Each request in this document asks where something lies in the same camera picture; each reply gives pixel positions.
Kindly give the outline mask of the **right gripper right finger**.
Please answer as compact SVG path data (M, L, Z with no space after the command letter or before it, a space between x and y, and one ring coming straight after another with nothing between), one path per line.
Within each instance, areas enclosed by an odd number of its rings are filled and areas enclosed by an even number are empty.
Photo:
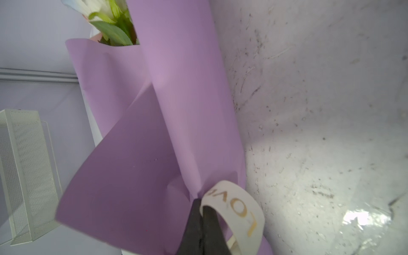
M231 255L216 210L203 207L204 255Z

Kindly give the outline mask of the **purple pink wrapping paper sheet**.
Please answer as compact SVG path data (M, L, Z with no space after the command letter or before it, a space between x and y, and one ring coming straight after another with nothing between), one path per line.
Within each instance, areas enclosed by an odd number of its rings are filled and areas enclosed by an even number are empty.
M176 255L195 199L246 164L208 1L128 1L138 45L66 46L102 141L56 220L138 255Z

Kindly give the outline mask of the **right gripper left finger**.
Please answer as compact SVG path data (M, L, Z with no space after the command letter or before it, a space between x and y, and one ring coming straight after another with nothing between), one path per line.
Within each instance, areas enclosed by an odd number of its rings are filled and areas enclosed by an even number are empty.
M203 255L203 218L201 199L193 201L184 234L176 255Z

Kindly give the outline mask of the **cream ribbon strip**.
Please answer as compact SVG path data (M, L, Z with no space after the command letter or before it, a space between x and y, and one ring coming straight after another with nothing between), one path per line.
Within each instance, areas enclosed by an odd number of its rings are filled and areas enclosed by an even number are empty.
M237 184L221 181L207 191L200 213L210 207L224 220L231 237L224 240L233 255L256 255L261 247L265 217L254 198Z

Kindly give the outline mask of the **white blue fake flower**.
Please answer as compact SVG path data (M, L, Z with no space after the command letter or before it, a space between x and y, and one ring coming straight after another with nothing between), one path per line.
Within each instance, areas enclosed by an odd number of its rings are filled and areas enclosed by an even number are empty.
M88 21L104 21L114 24L128 10L126 1L62 0L65 6L79 12Z

